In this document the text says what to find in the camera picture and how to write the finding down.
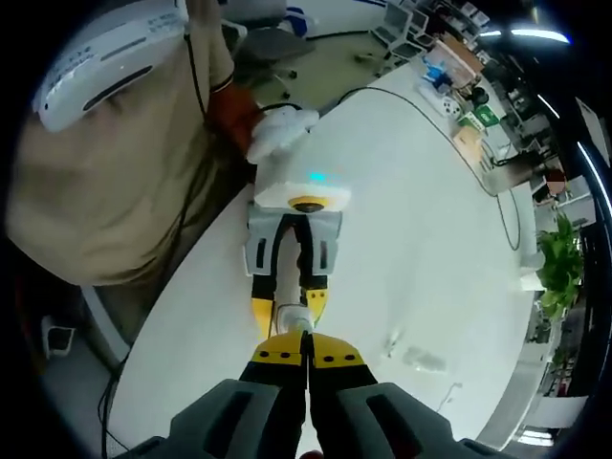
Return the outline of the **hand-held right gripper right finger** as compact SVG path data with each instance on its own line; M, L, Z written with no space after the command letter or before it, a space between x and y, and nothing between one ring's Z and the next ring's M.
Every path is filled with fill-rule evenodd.
M326 458L504 458L393 382L378 382L342 339L305 336L310 413Z

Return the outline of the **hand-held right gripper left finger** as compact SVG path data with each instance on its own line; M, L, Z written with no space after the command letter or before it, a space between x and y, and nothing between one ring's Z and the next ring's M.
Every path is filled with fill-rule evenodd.
M259 344L238 379L225 379L126 458L294 458L306 417L306 333Z

